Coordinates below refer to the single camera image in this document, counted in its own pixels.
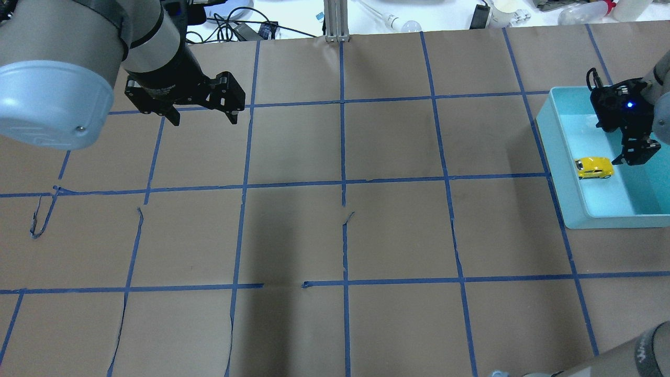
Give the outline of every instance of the cable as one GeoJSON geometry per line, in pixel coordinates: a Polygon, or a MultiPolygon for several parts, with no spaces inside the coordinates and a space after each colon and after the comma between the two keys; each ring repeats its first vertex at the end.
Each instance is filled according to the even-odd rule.
{"type": "MultiPolygon", "coordinates": [[[[244,21],[244,22],[245,23],[263,23],[262,21],[244,21]]],[[[317,38],[317,36],[314,36],[312,34],[301,32],[300,30],[296,30],[296,29],[287,28],[286,26],[277,25],[277,27],[279,29],[286,29],[286,30],[290,30],[290,31],[295,32],[295,33],[300,33],[300,34],[303,34],[303,35],[308,36],[308,37],[317,38]]]]}
{"type": "MultiPolygon", "coordinates": [[[[258,9],[254,9],[252,7],[237,7],[237,8],[234,8],[232,11],[230,11],[230,13],[228,14],[228,17],[226,17],[226,18],[223,18],[220,14],[214,13],[213,17],[207,17],[207,20],[215,21],[216,22],[216,29],[207,38],[204,38],[204,39],[202,38],[202,36],[200,34],[198,34],[196,32],[187,32],[187,34],[189,34],[189,33],[196,34],[200,38],[199,42],[195,42],[195,41],[187,39],[186,40],[187,43],[189,43],[189,44],[206,44],[206,43],[215,43],[215,42],[232,42],[233,41],[232,38],[235,36],[235,33],[233,32],[233,27],[231,26],[231,23],[234,23],[234,24],[238,25],[241,22],[244,22],[244,23],[265,23],[265,22],[269,23],[270,22],[270,19],[265,14],[263,14],[258,9]],[[230,17],[232,17],[232,15],[236,11],[241,10],[241,9],[249,9],[251,11],[256,12],[261,17],[265,18],[265,21],[235,21],[235,20],[231,21],[230,17]],[[216,34],[216,39],[212,40],[212,37],[214,36],[214,34],[216,34]]],[[[291,32],[299,33],[299,34],[302,34],[302,35],[305,35],[305,36],[308,36],[308,37],[317,38],[315,35],[305,33],[305,32],[301,32],[300,30],[296,30],[296,29],[293,29],[293,28],[288,28],[286,26],[277,25],[276,27],[280,28],[280,29],[289,30],[291,32]]]]}
{"type": "Polygon", "coordinates": [[[248,9],[250,11],[254,11],[254,12],[258,13],[259,15],[262,15],[263,18],[265,18],[265,21],[270,22],[270,19],[267,18],[267,16],[264,15],[263,12],[259,11],[258,9],[252,8],[252,7],[237,7],[237,8],[234,8],[232,11],[230,11],[230,13],[228,13],[228,18],[226,18],[226,20],[228,22],[230,22],[230,18],[232,17],[232,14],[235,13],[235,11],[238,11],[240,9],[248,9]]]}
{"type": "Polygon", "coordinates": [[[191,43],[191,44],[205,42],[205,40],[202,39],[202,36],[201,36],[199,33],[196,33],[196,32],[186,32],[186,35],[188,35],[188,34],[195,34],[195,35],[198,36],[198,38],[200,38],[200,42],[193,42],[193,41],[190,41],[190,40],[187,39],[186,41],[189,42],[189,43],[191,43]]]}

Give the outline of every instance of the blue tape grid line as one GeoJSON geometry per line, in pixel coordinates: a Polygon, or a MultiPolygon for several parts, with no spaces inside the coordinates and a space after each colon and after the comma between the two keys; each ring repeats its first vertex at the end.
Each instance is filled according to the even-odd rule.
{"type": "MultiPolygon", "coordinates": [[[[460,175],[449,176],[448,180],[462,180],[462,179],[502,179],[502,178],[532,178],[538,176],[547,176],[547,173],[512,173],[512,174],[475,174],[475,175],[460,175]]],[[[399,182],[432,182],[445,180],[443,176],[418,176],[407,178],[376,178],[376,179],[348,179],[346,184],[366,184],[366,183],[399,183],[399,182]]],[[[250,183],[246,187],[248,189],[269,189],[273,187],[297,187],[297,186],[338,186],[341,185],[341,180],[313,180],[307,182],[281,182],[281,183],[250,183]]],[[[177,191],[209,191],[209,190],[238,190],[245,186],[243,184],[230,184],[226,186],[187,186],[187,187],[157,187],[151,188],[151,193],[168,193],[177,191]]],[[[146,189],[135,190],[116,190],[116,191],[71,191],[67,188],[60,187],[59,196],[83,196],[83,195],[132,195],[145,194],[146,189]]],[[[52,193],[13,193],[0,194],[2,198],[22,198],[22,197],[47,197],[53,195],[52,193]]]]}
{"type": "MultiPolygon", "coordinates": [[[[253,67],[253,83],[251,85],[251,104],[249,106],[249,130],[247,132],[247,154],[245,157],[245,175],[242,185],[242,204],[240,205],[240,220],[237,227],[237,246],[235,248],[235,268],[232,276],[232,295],[230,298],[230,328],[232,337],[232,329],[235,328],[235,307],[237,305],[237,290],[240,278],[240,258],[242,254],[242,238],[245,224],[245,208],[247,206],[247,188],[249,184],[249,160],[251,158],[251,136],[253,135],[253,117],[256,103],[256,84],[258,81],[258,61],[261,53],[261,43],[256,42],[256,56],[253,67]]],[[[228,355],[228,364],[226,365],[225,377],[230,376],[230,359],[232,356],[232,338],[230,341],[230,353],[228,355]]]]}
{"type": "Polygon", "coordinates": [[[16,323],[16,316],[19,315],[19,309],[21,308],[21,302],[23,302],[23,292],[19,292],[19,297],[16,300],[16,305],[14,306],[14,313],[11,315],[11,321],[9,322],[9,328],[7,328],[7,333],[5,334],[5,340],[2,343],[2,348],[0,349],[0,366],[2,366],[2,361],[5,358],[5,352],[7,351],[7,345],[9,344],[9,338],[11,337],[11,332],[14,330],[14,324],[16,323]]]}
{"type": "MultiPolygon", "coordinates": [[[[549,91],[533,91],[526,92],[527,95],[542,95],[548,94],[549,91]]],[[[331,101],[300,101],[300,102],[278,102],[278,103],[258,103],[254,104],[254,108],[259,107],[291,107],[291,106],[311,106],[311,105],[333,105],[333,104],[347,104],[347,103],[370,103],[370,102],[397,102],[397,101],[420,101],[428,100],[433,97],[436,99],[453,99],[453,98],[479,98],[479,97],[502,97],[510,95],[521,95],[521,92],[500,92],[500,93],[466,93],[466,94],[455,94],[455,95],[435,95],[435,96],[415,96],[415,97],[385,97],[385,98],[359,98],[359,99],[345,99],[343,96],[340,96],[340,99],[334,99],[331,101]]],[[[204,107],[180,107],[177,109],[179,112],[183,111],[201,111],[207,110],[204,107]]],[[[109,115],[127,115],[127,114],[140,114],[138,110],[126,110],[126,111],[110,111],[109,115]]]]}
{"type": "MultiPolygon", "coordinates": [[[[670,277],[670,270],[664,271],[634,271],[634,272],[597,272],[578,274],[580,280],[612,279],[612,278],[652,278],[670,277]]],[[[542,281],[542,280],[571,280],[572,274],[557,275],[520,275],[520,276],[464,276],[465,282],[515,282],[515,281],[542,281]]],[[[359,279],[349,280],[352,285],[388,285],[388,284],[442,284],[460,282],[460,278],[400,278],[400,279],[359,279]]],[[[302,288],[313,286],[341,286],[343,280],[305,281],[302,288]]],[[[0,294],[58,294],[58,293],[110,293],[110,292],[173,292],[189,290],[230,290],[233,284],[203,284],[203,285],[175,285],[175,286],[100,286],[90,288],[23,288],[4,289],[0,294]]],[[[259,289],[263,284],[237,284],[238,289],[259,289]]]]}
{"type": "Polygon", "coordinates": [[[565,224],[563,223],[563,215],[561,214],[561,209],[558,204],[558,198],[556,197],[556,191],[553,185],[551,176],[549,175],[549,167],[547,165],[547,158],[542,148],[542,143],[540,141],[539,132],[537,131],[537,125],[533,119],[533,113],[531,112],[530,105],[528,103],[528,96],[526,95],[525,88],[523,86],[523,80],[521,79],[521,73],[519,72],[519,67],[517,66],[517,60],[514,55],[514,50],[512,44],[507,35],[507,30],[502,29],[502,34],[505,37],[505,44],[507,45],[507,50],[509,51],[510,59],[512,60],[512,65],[514,67],[514,73],[517,76],[517,81],[519,82],[519,88],[521,90],[521,96],[523,98],[523,104],[526,107],[526,113],[528,115],[528,120],[531,124],[531,129],[533,130],[533,137],[535,138],[535,144],[537,146],[537,151],[540,155],[540,160],[542,161],[542,167],[544,173],[547,174],[547,185],[549,187],[549,194],[551,195],[551,200],[553,202],[554,211],[556,212],[556,217],[558,220],[558,225],[561,229],[561,236],[563,237],[563,244],[565,245],[565,252],[567,254],[567,259],[570,264],[570,270],[572,271],[572,276],[575,282],[575,289],[577,290],[577,296],[580,300],[580,305],[582,307],[582,315],[584,316],[584,323],[586,324],[586,331],[588,332],[588,337],[591,342],[591,348],[595,356],[598,355],[598,344],[596,342],[596,335],[591,326],[591,318],[588,314],[588,308],[586,306],[586,299],[584,298],[584,293],[582,291],[582,283],[580,282],[580,277],[577,273],[577,266],[572,256],[572,248],[570,247],[570,241],[567,238],[567,232],[565,231],[565,224]]]}
{"type": "Polygon", "coordinates": [[[598,48],[598,44],[596,43],[596,39],[593,36],[593,32],[591,31],[591,26],[587,24],[584,25],[586,27],[586,31],[588,32],[588,37],[591,38],[591,43],[593,44],[593,49],[596,51],[596,55],[598,55],[598,60],[600,60],[600,65],[602,66],[602,70],[605,72],[605,78],[607,78],[607,82],[609,85],[614,84],[612,82],[612,77],[610,76],[610,71],[607,69],[607,66],[605,65],[605,59],[602,58],[602,54],[600,53],[600,49],[598,48]]]}
{"type": "MultiPolygon", "coordinates": [[[[345,119],[344,119],[344,42],[340,41],[340,155],[342,171],[342,206],[346,207],[346,150],[345,150],[345,119]]],[[[351,377],[351,341],[349,332],[349,258],[347,256],[347,224],[352,212],[342,224],[342,291],[344,308],[344,375],[351,377]]]]}
{"type": "Polygon", "coordinates": [[[461,303],[463,306],[463,318],[465,321],[465,331],[468,340],[468,353],[470,354],[470,367],[472,375],[478,376],[477,362],[474,354],[474,342],[472,340],[472,326],[470,324],[470,309],[468,308],[468,295],[465,288],[465,279],[463,277],[463,266],[458,256],[458,242],[456,241],[456,230],[454,229],[454,206],[452,203],[451,184],[449,182],[449,171],[447,169],[446,159],[444,157],[444,145],[442,144],[442,130],[440,128],[440,115],[438,113],[438,101],[435,96],[435,85],[433,81],[433,72],[430,68],[430,58],[428,56],[428,48],[425,43],[425,36],[423,32],[419,33],[421,37],[421,47],[423,48],[423,57],[425,59],[426,71],[428,74],[428,82],[430,83],[430,97],[433,103],[433,116],[435,118],[435,133],[438,139],[438,148],[440,149],[440,161],[442,163],[442,172],[444,174],[444,186],[447,195],[447,206],[449,209],[449,225],[452,232],[452,241],[454,242],[454,257],[456,259],[456,269],[458,271],[458,280],[460,284],[461,303]]]}
{"type": "Polygon", "coordinates": [[[342,206],[346,207],[346,149],[344,119],[344,42],[340,41],[340,171],[342,172],[342,206]]]}
{"type": "Polygon", "coordinates": [[[130,257],[130,264],[128,265],[128,275],[126,276],[126,285],[123,293],[123,311],[121,313],[121,324],[119,325],[119,334],[117,338],[117,346],[114,349],[114,354],[112,355],[112,361],[109,363],[109,368],[107,369],[107,377],[112,377],[114,372],[114,363],[117,360],[117,353],[119,352],[119,345],[121,344],[121,330],[123,329],[123,322],[125,321],[125,312],[128,305],[128,289],[133,280],[133,271],[135,270],[135,261],[137,259],[137,248],[139,247],[139,238],[142,236],[142,224],[144,224],[144,214],[140,208],[137,209],[139,213],[139,222],[137,224],[137,233],[135,234],[135,242],[133,243],[133,252],[130,257]]]}
{"type": "Polygon", "coordinates": [[[63,179],[63,174],[65,174],[65,168],[68,165],[68,161],[70,160],[70,151],[68,150],[65,152],[65,157],[63,158],[63,165],[60,167],[60,173],[58,173],[58,180],[63,179]]]}
{"type": "Polygon", "coordinates": [[[151,181],[153,172],[156,169],[156,160],[158,159],[158,150],[161,148],[161,139],[163,138],[163,127],[165,126],[165,117],[161,117],[161,125],[158,127],[158,136],[156,137],[156,146],[153,148],[153,157],[151,158],[151,168],[149,168],[149,179],[147,179],[147,190],[144,194],[144,205],[149,204],[149,194],[151,194],[151,181]]]}
{"type": "MultiPolygon", "coordinates": [[[[650,278],[670,276],[670,271],[639,271],[639,272],[599,272],[593,274],[578,274],[580,279],[608,279],[608,278],[650,278]]],[[[404,279],[361,279],[349,280],[348,285],[390,285],[390,284],[445,284],[471,282],[520,282],[542,280],[573,280],[572,274],[557,275],[520,275],[520,276],[464,276],[463,278],[404,278],[404,279]]],[[[342,280],[306,281],[302,288],[313,286],[341,286],[342,280]]]]}

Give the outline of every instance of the black electronic device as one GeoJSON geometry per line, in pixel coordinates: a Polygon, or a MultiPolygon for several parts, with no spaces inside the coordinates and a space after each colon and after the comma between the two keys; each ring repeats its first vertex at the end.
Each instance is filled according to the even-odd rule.
{"type": "Polygon", "coordinates": [[[605,132],[621,130],[621,154],[612,163],[642,165],[649,161],[661,144],[650,138],[654,105],[641,94],[648,84],[642,78],[632,78],[606,87],[595,68],[588,71],[586,81],[591,90],[591,105],[598,116],[596,127],[605,132]]]}
{"type": "Polygon", "coordinates": [[[485,29],[488,25],[488,16],[491,8],[487,5],[477,5],[472,14],[472,21],[470,22],[470,29],[485,29]]]}

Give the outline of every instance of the blue tape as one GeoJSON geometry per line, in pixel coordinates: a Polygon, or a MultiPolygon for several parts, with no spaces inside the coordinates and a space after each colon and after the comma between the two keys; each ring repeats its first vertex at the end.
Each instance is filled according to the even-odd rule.
{"type": "Polygon", "coordinates": [[[60,173],[58,173],[58,180],[63,179],[63,174],[65,174],[65,167],[68,165],[68,161],[70,159],[70,151],[68,150],[65,152],[65,157],[63,158],[63,165],[60,167],[60,173]]]}
{"type": "Polygon", "coordinates": [[[460,257],[458,255],[458,243],[456,242],[456,231],[454,229],[454,205],[452,203],[451,185],[449,183],[449,171],[447,163],[444,158],[444,146],[442,145],[442,130],[440,128],[440,116],[438,114],[438,102],[435,96],[435,85],[433,83],[433,72],[430,68],[430,59],[428,56],[428,48],[425,43],[425,36],[420,32],[421,47],[423,48],[423,58],[425,59],[425,67],[428,73],[428,81],[430,83],[430,96],[433,102],[433,117],[435,118],[435,134],[438,138],[438,148],[440,150],[440,162],[442,163],[442,172],[444,173],[444,186],[447,195],[447,206],[449,208],[449,223],[452,232],[452,241],[454,243],[454,257],[456,259],[456,270],[458,271],[458,278],[460,279],[461,303],[463,306],[463,318],[465,322],[466,337],[468,340],[468,353],[470,354],[470,368],[472,375],[478,377],[477,362],[474,354],[474,342],[472,340],[472,326],[470,324],[470,309],[468,308],[468,296],[465,288],[465,280],[463,279],[463,267],[461,265],[460,257]]]}
{"type": "Polygon", "coordinates": [[[46,217],[44,219],[44,224],[42,225],[42,228],[40,229],[39,232],[35,232],[36,227],[37,227],[37,221],[38,221],[38,213],[40,211],[40,205],[42,203],[42,197],[40,197],[38,201],[37,208],[35,209],[35,212],[33,212],[33,218],[32,218],[32,223],[30,225],[30,237],[32,239],[37,239],[44,234],[46,231],[47,226],[49,225],[49,220],[51,219],[51,214],[54,212],[54,207],[56,206],[56,201],[58,200],[58,194],[60,192],[60,187],[54,186],[54,189],[56,189],[56,192],[51,196],[51,205],[49,206],[49,211],[46,213],[46,217]]]}
{"type": "Polygon", "coordinates": [[[480,98],[480,97],[506,97],[510,95],[521,95],[521,92],[501,92],[501,93],[473,93],[460,95],[436,95],[436,99],[452,99],[452,98],[480,98]]]}
{"type": "Polygon", "coordinates": [[[351,377],[351,342],[349,332],[349,257],[347,229],[349,220],[355,212],[349,214],[342,224],[342,289],[344,291],[344,370],[351,377]]]}
{"type": "Polygon", "coordinates": [[[142,224],[144,224],[144,214],[142,209],[137,208],[139,213],[139,223],[137,224],[137,233],[135,234],[135,242],[133,243],[133,252],[130,257],[130,265],[128,266],[128,275],[126,277],[126,288],[130,288],[133,280],[133,272],[135,271],[135,261],[137,259],[137,249],[139,248],[139,239],[142,236],[142,224]]]}
{"type": "Polygon", "coordinates": [[[340,41],[340,171],[342,175],[342,206],[346,207],[346,122],[344,114],[344,42],[340,41]]]}
{"type": "Polygon", "coordinates": [[[85,195],[132,195],[132,194],[143,194],[146,190],[137,189],[137,190],[117,190],[117,191],[72,191],[67,188],[58,188],[58,195],[61,197],[77,197],[85,195]]]}
{"type": "Polygon", "coordinates": [[[514,56],[514,50],[512,49],[512,44],[509,40],[509,36],[507,35],[506,29],[502,29],[502,35],[505,37],[505,44],[507,45],[507,51],[509,52],[510,59],[512,60],[512,65],[514,67],[514,72],[515,75],[517,76],[517,81],[519,82],[519,88],[521,89],[522,97],[523,97],[523,103],[524,106],[526,107],[526,114],[528,115],[528,119],[531,122],[531,129],[533,130],[533,137],[535,138],[535,144],[537,146],[537,151],[539,152],[540,155],[540,160],[542,161],[542,167],[544,172],[547,174],[547,185],[549,187],[549,194],[551,195],[551,201],[553,202],[553,207],[554,211],[556,212],[556,217],[558,219],[558,225],[559,228],[561,229],[561,236],[563,237],[563,244],[565,246],[565,252],[567,254],[567,259],[570,264],[570,270],[572,271],[572,277],[575,282],[575,289],[577,290],[577,296],[579,297],[580,300],[580,306],[582,307],[582,315],[584,316],[584,323],[586,324],[586,331],[589,336],[589,340],[591,342],[591,348],[593,351],[593,354],[595,356],[598,355],[598,344],[596,343],[596,336],[593,331],[593,327],[591,326],[591,319],[588,313],[588,308],[586,306],[586,300],[584,298],[584,293],[582,292],[582,284],[580,283],[580,277],[577,273],[577,266],[575,265],[575,262],[572,258],[572,249],[570,247],[570,241],[567,238],[567,232],[565,231],[565,224],[563,222],[563,216],[561,214],[561,209],[558,204],[558,199],[556,197],[556,191],[555,187],[553,185],[553,181],[549,175],[549,167],[547,165],[547,159],[544,154],[544,149],[542,148],[542,143],[540,142],[539,138],[539,132],[537,131],[537,125],[535,124],[535,121],[533,120],[533,114],[531,112],[531,108],[528,104],[528,98],[523,86],[523,81],[521,80],[521,75],[519,73],[519,67],[517,66],[517,60],[514,56]]]}
{"type": "MultiPolygon", "coordinates": [[[[670,276],[670,271],[642,271],[642,272],[601,272],[595,274],[578,274],[580,279],[605,279],[605,278],[644,278],[670,276]]],[[[391,284],[445,284],[464,282],[520,282],[520,281],[543,281],[543,280],[573,280],[572,274],[550,274],[550,275],[519,275],[519,276],[465,276],[463,278],[401,278],[401,279],[361,279],[349,280],[352,285],[391,285],[391,284]]],[[[321,280],[306,281],[302,288],[313,286],[341,286],[343,280],[321,280]]]]}
{"type": "Polygon", "coordinates": [[[346,183],[363,184],[363,183],[431,182],[436,180],[444,180],[444,177],[426,176],[426,177],[408,177],[408,178],[353,179],[353,180],[347,180],[346,183]]]}
{"type": "Polygon", "coordinates": [[[161,148],[161,139],[163,137],[164,125],[165,125],[165,117],[161,117],[161,125],[158,127],[158,136],[156,137],[156,145],[153,148],[153,157],[151,158],[151,168],[149,168],[149,178],[147,179],[147,190],[144,194],[144,205],[149,204],[149,195],[151,194],[151,181],[153,180],[153,172],[156,169],[158,150],[159,148],[161,148]]]}
{"type": "Polygon", "coordinates": [[[512,174],[479,174],[479,175],[454,175],[450,180],[459,179],[505,179],[505,178],[531,178],[536,176],[547,176],[547,173],[512,173],[512,174]]]}
{"type": "Polygon", "coordinates": [[[578,276],[580,279],[647,278],[655,276],[670,276],[670,271],[600,272],[594,274],[578,274],[578,276]]]}
{"type": "Polygon", "coordinates": [[[48,197],[51,193],[17,193],[17,194],[0,194],[1,198],[32,198],[32,197],[48,197]]]}
{"type": "MultiPolygon", "coordinates": [[[[249,108],[249,130],[247,132],[247,153],[245,156],[245,175],[242,188],[242,204],[240,205],[240,220],[237,225],[237,246],[235,248],[235,267],[232,276],[232,295],[230,298],[230,328],[235,326],[235,307],[237,306],[237,289],[240,275],[240,258],[242,254],[242,235],[245,224],[245,208],[247,206],[247,185],[249,184],[249,160],[251,159],[251,138],[253,136],[253,116],[256,104],[256,85],[258,82],[258,61],[261,53],[261,42],[256,42],[256,56],[253,65],[253,82],[251,84],[251,105],[249,108]]],[[[225,377],[230,376],[230,359],[232,356],[232,338],[230,339],[230,353],[226,365],[225,377]]]]}
{"type": "Polygon", "coordinates": [[[179,191],[211,191],[211,190],[234,190],[243,188],[243,184],[230,184],[228,186],[189,186],[189,187],[160,187],[152,188],[152,193],[174,193],[179,191]]]}
{"type": "Polygon", "coordinates": [[[169,286],[101,286],[90,288],[29,288],[20,291],[8,290],[0,294],[59,294],[59,293],[111,293],[111,292],[181,292],[189,290],[228,290],[237,289],[260,289],[262,283],[250,284],[201,284],[201,285],[169,285],[169,286]]]}
{"type": "Polygon", "coordinates": [[[16,324],[16,317],[19,315],[19,309],[21,308],[22,302],[23,302],[23,291],[19,293],[19,297],[16,299],[14,312],[11,315],[9,327],[7,328],[7,333],[5,334],[5,340],[2,343],[2,348],[0,348],[0,366],[2,366],[2,361],[5,358],[5,352],[7,352],[7,345],[9,345],[9,338],[11,338],[11,332],[14,330],[14,325],[16,324]]]}
{"type": "Polygon", "coordinates": [[[605,78],[607,78],[607,82],[609,85],[614,84],[612,81],[612,77],[610,76],[610,71],[607,69],[607,66],[605,65],[605,59],[602,58],[602,54],[600,53],[600,49],[598,48],[598,44],[596,43],[596,39],[593,36],[593,32],[591,31],[591,27],[588,24],[584,25],[586,27],[586,31],[588,32],[588,37],[591,38],[591,44],[593,44],[593,49],[596,51],[596,55],[598,55],[598,60],[600,61],[600,65],[602,66],[602,70],[605,72],[605,78]]]}
{"type": "Polygon", "coordinates": [[[300,186],[335,186],[342,184],[341,180],[315,180],[311,182],[284,182],[284,183],[253,183],[249,189],[268,189],[271,187],[300,187],[300,186]]]}
{"type": "Polygon", "coordinates": [[[522,275],[522,276],[473,276],[465,278],[466,282],[526,282],[542,280],[572,279],[571,274],[559,275],[522,275]]]}
{"type": "Polygon", "coordinates": [[[109,115],[141,114],[139,110],[110,111],[109,115]]]}
{"type": "Polygon", "coordinates": [[[259,103],[254,107],[290,107],[290,106],[310,106],[310,105],[331,105],[341,101],[308,101],[308,102],[284,102],[284,103],[259,103]]]}

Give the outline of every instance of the power adapter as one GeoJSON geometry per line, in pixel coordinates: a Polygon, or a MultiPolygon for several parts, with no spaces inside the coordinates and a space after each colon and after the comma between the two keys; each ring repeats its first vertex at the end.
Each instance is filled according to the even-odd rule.
{"type": "Polygon", "coordinates": [[[261,24],[261,28],[258,29],[258,34],[264,40],[273,40],[276,39],[277,29],[279,29],[279,22],[265,21],[261,24]]]}

